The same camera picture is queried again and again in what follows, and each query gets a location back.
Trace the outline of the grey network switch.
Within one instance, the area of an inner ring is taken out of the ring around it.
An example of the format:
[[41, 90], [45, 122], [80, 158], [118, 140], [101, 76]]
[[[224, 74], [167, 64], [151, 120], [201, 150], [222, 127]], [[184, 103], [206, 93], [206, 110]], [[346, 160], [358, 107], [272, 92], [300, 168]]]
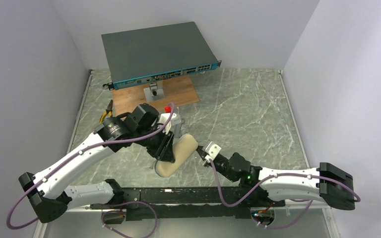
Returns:
[[195, 22], [184, 22], [103, 34], [111, 82], [104, 89], [196, 74], [220, 67]]

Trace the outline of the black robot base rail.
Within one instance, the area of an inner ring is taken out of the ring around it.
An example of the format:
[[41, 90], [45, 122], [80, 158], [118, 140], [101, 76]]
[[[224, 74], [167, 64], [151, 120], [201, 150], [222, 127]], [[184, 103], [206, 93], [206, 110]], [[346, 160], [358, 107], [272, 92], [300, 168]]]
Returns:
[[269, 200], [255, 191], [239, 205], [229, 208], [222, 204], [216, 187], [124, 187], [127, 221], [153, 218], [232, 217], [249, 219], [251, 211], [264, 207], [284, 207], [285, 201]]

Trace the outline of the grey metal stand bracket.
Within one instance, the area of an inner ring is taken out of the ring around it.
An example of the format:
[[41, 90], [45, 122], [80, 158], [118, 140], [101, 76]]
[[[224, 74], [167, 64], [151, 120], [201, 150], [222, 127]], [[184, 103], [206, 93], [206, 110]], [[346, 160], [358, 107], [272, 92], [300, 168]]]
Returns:
[[165, 98], [162, 81], [150, 83], [149, 86], [144, 88], [143, 90], [146, 101], [148, 103]]

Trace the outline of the beige umbrella case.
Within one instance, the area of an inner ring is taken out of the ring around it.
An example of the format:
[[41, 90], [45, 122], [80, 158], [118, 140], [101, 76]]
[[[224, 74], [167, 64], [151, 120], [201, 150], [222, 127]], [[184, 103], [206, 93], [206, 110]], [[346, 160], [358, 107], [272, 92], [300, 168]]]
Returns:
[[156, 162], [154, 170], [162, 178], [168, 178], [173, 175], [197, 150], [198, 142], [191, 134], [184, 134], [173, 145], [173, 156], [175, 161]]

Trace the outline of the yellow handled pliers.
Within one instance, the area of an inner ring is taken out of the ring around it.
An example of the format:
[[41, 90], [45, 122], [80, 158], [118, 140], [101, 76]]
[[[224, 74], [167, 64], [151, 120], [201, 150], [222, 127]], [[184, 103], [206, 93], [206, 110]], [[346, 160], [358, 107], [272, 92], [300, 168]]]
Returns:
[[110, 100], [105, 111], [103, 112], [103, 114], [101, 115], [99, 119], [99, 124], [102, 124], [106, 117], [112, 117], [112, 116], [113, 116], [113, 100]]

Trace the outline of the wooden base board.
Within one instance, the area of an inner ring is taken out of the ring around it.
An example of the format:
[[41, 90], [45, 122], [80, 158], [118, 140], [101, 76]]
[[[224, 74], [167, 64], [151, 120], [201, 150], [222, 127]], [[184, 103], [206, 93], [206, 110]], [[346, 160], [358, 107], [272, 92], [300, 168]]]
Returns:
[[190, 76], [162, 81], [162, 98], [147, 100], [146, 91], [149, 84], [133, 86], [113, 91], [114, 114], [132, 112], [136, 106], [148, 103], [158, 111], [164, 112], [168, 103], [173, 102], [176, 107], [182, 107], [199, 102], [199, 98]]

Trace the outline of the grey plastic bracket piece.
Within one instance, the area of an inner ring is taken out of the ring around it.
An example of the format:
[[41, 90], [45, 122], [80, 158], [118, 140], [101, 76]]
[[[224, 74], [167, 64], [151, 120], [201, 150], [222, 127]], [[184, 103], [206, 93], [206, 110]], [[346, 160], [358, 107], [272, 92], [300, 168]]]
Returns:
[[182, 136], [181, 129], [182, 125], [185, 122], [184, 119], [180, 119], [175, 125], [174, 125], [174, 136], [175, 138], [180, 138]]

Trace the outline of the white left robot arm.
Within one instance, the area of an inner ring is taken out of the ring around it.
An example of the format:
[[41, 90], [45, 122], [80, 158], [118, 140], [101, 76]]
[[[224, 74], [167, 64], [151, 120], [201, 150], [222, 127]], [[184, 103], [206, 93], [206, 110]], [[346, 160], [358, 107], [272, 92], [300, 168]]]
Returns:
[[115, 179], [91, 185], [72, 185], [94, 164], [132, 144], [146, 148], [158, 161], [174, 162], [174, 111], [159, 113], [149, 104], [138, 105], [133, 112], [108, 117], [75, 149], [36, 174], [24, 173], [19, 182], [42, 223], [59, 218], [65, 211], [92, 204], [119, 207], [124, 191]]

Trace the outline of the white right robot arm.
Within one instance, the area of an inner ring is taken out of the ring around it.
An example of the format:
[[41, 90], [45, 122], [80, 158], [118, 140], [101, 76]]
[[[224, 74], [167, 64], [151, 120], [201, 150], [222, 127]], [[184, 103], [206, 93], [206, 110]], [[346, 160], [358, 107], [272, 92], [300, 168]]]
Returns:
[[214, 170], [215, 179], [222, 175], [239, 183], [241, 193], [227, 203], [221, 185], [220, 200], [227, 207], [263, 206], [285, 200], [318, 201], [339, 210], [354, 210], [361, 199], [354, 191], [353, 176], [337, 166], [321, 162], [319, 167], [302, 170], [278, 170], [254, 166], [235, 152], [230, 158], [220, 154], [220, 146], [198, 146], [196, 151], [205, 167]]

